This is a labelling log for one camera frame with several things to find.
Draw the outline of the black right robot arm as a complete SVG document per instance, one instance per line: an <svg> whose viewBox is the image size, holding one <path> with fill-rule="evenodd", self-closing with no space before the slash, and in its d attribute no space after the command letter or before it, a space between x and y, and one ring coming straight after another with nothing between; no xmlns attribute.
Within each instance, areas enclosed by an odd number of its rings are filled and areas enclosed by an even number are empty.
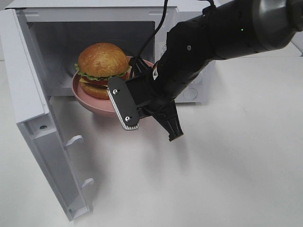
<svg viewBox="0 0 303 227"><path fill-rule="evenodd" d="M303 29L300 0L233 0L213 3L200 16L177 23L168 33L167 49L153 67L131 59L135 76L126 82L121 123L136 129L152 116L169 134L183 135L175 98L214 60L228 60L282 49Z"/></svg>

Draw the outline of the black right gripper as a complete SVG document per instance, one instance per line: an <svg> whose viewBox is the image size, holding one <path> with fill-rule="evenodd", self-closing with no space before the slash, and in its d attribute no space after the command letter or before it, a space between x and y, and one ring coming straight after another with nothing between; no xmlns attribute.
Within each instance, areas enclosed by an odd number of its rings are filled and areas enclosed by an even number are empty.
<svg viewBox="0 0 303 227"><path fill-rule="evenodd" d="M169 72L168 66L163 62L155 65L141 57L135 61L136 57L129 57L131 67L129 79L147 74L154 79L153 74L158 73L158 77L151 83L167 99L176 99L178 103L202 103L207 104L210 89L210 61L203 63L200 71L192 72L185 69L183 65L174 66ZM197 98L187 100L183 97L183 92L187 88L195 88L198 92ZM168 103L158 113L153 115L154 119L168 132L169 141L179 138L184 133L181 129L175 101Z"/></svg>

